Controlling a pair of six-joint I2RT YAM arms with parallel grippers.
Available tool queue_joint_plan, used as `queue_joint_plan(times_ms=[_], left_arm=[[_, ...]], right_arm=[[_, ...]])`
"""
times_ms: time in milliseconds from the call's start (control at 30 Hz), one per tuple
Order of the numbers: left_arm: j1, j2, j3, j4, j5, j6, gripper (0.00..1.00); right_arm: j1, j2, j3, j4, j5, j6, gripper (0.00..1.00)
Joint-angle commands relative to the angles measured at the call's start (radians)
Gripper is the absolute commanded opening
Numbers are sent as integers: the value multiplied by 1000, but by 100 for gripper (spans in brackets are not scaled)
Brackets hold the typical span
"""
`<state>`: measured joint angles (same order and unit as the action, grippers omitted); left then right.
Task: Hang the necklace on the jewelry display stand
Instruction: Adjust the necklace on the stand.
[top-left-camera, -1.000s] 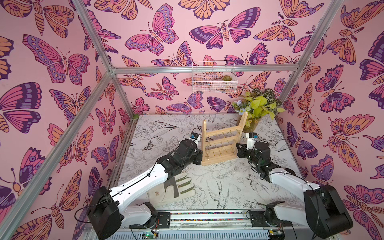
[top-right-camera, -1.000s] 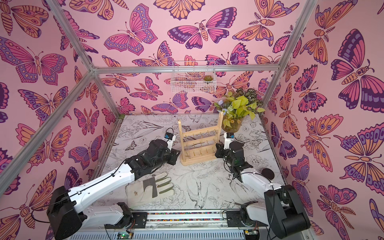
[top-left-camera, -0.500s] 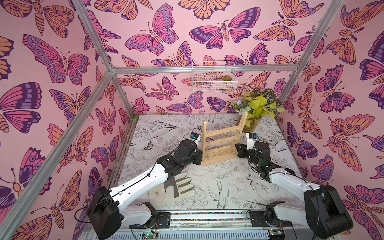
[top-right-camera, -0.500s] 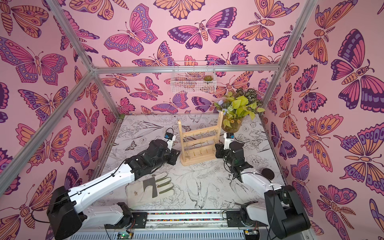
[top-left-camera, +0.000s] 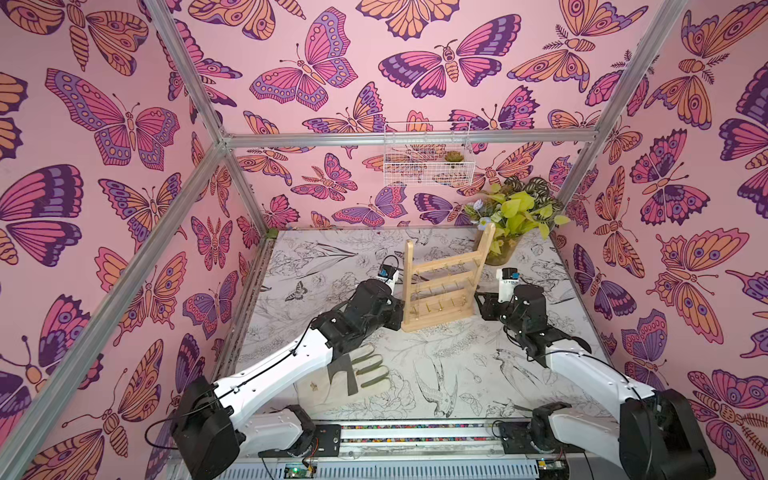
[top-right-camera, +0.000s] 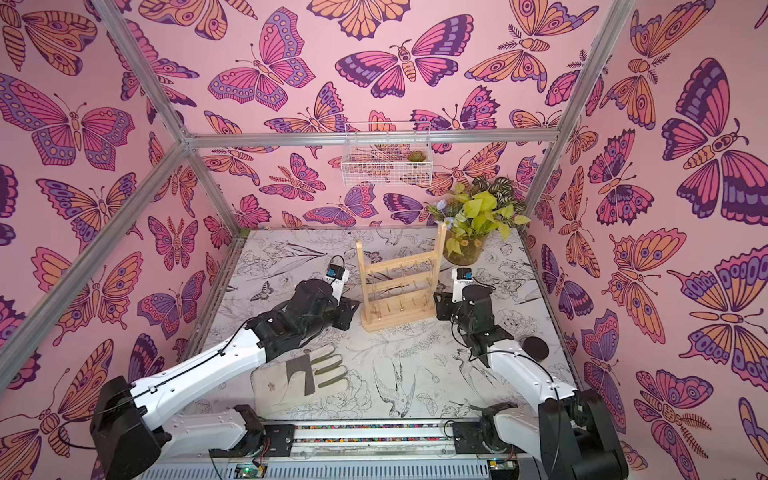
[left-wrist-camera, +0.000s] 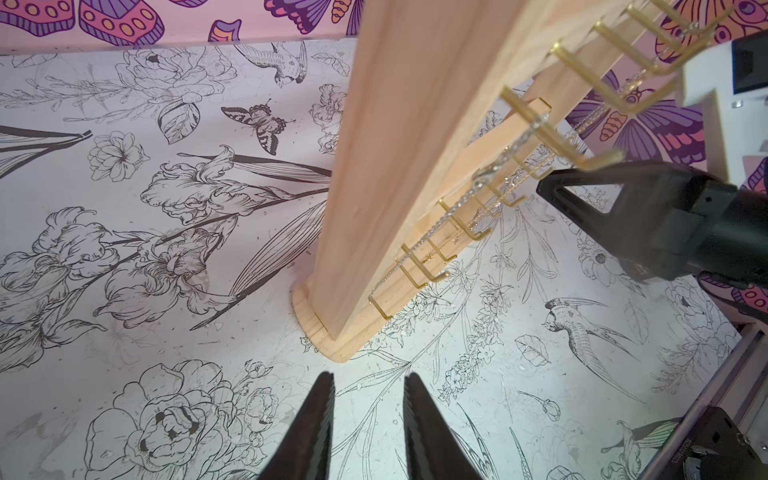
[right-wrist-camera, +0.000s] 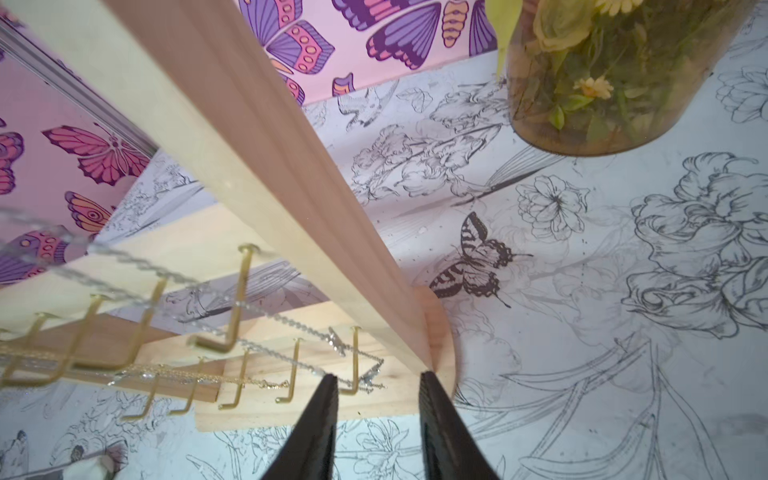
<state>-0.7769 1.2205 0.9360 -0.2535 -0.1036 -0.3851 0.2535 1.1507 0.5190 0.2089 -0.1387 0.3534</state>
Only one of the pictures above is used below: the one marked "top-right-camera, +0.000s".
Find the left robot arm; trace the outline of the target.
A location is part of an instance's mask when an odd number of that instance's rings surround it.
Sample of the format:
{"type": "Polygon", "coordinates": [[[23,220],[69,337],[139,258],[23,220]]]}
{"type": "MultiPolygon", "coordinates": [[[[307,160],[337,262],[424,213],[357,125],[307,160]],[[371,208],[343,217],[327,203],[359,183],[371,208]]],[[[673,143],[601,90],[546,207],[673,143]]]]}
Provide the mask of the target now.
{"type": "Polygon", "coordinates": [[[289,300],[245,320],[212,348],[150,376],[107,381],[89,427],[105,478],[134,479],[176,456],[261,452],[267,434],[251,406],[192,416],[181,412],[220,384],[306,346],[328,327],[348,330],[360,303],[341,290],[321,279],[301,281],[289,300]]]}

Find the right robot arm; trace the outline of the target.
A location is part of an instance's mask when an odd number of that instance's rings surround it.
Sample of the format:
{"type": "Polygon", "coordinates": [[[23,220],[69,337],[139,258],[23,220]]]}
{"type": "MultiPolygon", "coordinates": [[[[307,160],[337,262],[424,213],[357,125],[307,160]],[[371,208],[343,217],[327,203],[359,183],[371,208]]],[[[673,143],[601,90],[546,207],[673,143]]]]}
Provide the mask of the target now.
{"type": "Polygon", "coordinates": [[[495,323],[491,289],[459,282],[433,294],[436,318],[458,332],[470,353],[503,377],[537,412],[532,424],[498,404],[483,414],[486,440],[530,455],[548,479],[626,479],[629,467],[602,397],[557,379],[495,323]]]}

